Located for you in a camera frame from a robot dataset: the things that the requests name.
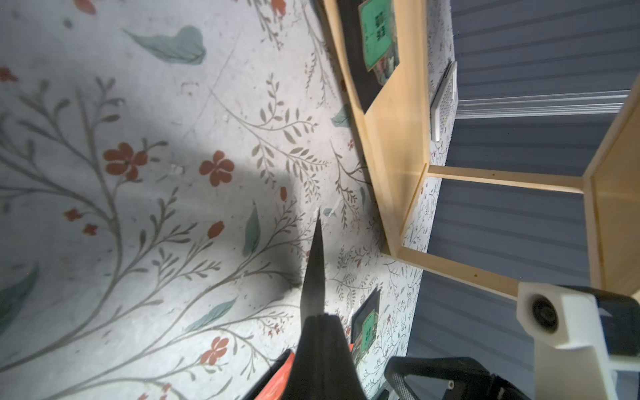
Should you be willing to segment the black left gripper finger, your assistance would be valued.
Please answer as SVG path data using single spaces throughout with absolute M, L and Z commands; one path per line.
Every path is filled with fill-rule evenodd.
M 306 319 L 284 399 L 365 399 L 343 327 L 335 315 Z

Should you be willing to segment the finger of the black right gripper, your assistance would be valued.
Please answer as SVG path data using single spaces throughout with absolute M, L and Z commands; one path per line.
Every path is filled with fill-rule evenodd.
M 416 399 L 418 395 L 406 383 L 407 376 L 436 378 L 453 386 L 445 399 L 524 399 L 525 393 L 508 380 L 490 373 L 481 363 L 469 357 L 410 358 L 392 357 L 384 376 L 401 399 Z

